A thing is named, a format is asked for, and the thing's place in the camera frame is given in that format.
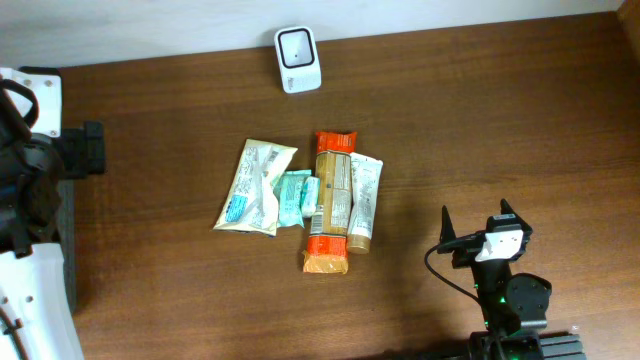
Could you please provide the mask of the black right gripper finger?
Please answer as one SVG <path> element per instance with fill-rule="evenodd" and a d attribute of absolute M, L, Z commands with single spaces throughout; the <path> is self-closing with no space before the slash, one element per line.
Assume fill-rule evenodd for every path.
<path fill-rule="evenodd" d="M 446 205 L 442 206 L 441 231 L 439 236 L 439 244 L 444 245 L 456 239 L 455 230 L 451 221 L 451 217 Z"/>
<path fill-rule="evenodd" d="M 500 200 L 500 216 L 504 219 L 517 220 L 520 216 L 515 212 L 506 199 Z"/>

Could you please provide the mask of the white Pantene tube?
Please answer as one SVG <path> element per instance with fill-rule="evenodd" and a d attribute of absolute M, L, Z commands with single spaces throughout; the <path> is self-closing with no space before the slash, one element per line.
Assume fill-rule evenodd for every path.
<path fill-rule="evenodd" d="M 351 153 L 350 158 L 353 207 L 347 232 L 347 251 L 368 254 L 383 162 L 358 153 Z"/>

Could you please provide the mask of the orange spaghetti package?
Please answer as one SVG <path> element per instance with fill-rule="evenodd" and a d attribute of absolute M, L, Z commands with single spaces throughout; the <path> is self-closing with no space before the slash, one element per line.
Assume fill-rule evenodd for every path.
<path fill-rule="evenodd" d="M 304 252 L 303 272 L 348 272 L 347 231 L 352 209 L 351 157 L 357 133 L 317 132 L 318 203 Z"/>

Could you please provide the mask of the teal snack packet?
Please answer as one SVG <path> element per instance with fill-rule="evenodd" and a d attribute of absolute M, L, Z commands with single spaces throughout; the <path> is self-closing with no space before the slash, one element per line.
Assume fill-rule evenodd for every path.
<path fill-rule="evenodd" d="M 303 227 L 303 215 L 301 211 L 302 190 L 306 179 L 311 175 L 311 170 L 286 171 L 279 179 L 274 194 L 278 198 L 277 227 Z"/>

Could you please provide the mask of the cream wipes packet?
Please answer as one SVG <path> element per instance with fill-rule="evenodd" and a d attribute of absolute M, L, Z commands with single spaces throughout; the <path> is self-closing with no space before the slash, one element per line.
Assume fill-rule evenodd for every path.
<path fill-rule="evenodd" d="M 214 231 L 275 236 L 279 200 L 274 188 L 297 148 L 247 139 Z"/>

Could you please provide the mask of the small mint green bar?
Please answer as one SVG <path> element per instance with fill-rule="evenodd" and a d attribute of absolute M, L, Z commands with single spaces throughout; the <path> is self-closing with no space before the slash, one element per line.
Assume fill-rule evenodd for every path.
<path fill-rule="evenodd" d="M 314 176 L 305 179 L 301 192 L 300 210 L 303 218 L 311 218 L 316 212 L 320 180 Z"/>

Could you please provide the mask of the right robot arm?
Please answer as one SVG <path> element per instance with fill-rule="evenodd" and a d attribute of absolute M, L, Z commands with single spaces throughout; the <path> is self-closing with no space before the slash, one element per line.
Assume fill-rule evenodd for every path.
<path fill-rule="evenodd" d="M 433 250 L 452 255 L 452 267 L 469 268 L 476 293 L 441 280 L 472 298 L 480 307 L 486 330 L 470 335 L 467 359 L 541 359 L 539 331 L 547 326 L 551 283 L 539 276 L 511 271 L 526 252 L 532 227 L 506 200 L 483 230 L 458 237 L 449 211 L 442 208 L 439 243 Z"/>

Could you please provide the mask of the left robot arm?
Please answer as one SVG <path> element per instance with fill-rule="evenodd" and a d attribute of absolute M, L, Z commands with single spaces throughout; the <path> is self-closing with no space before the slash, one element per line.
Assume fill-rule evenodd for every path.
<path fill-rule="evenodd" d="M 74 183 L 107 170 L 104 126 L 62 125 L 55 68 L 1 70 L 1 356 L 80 359 Z"/>

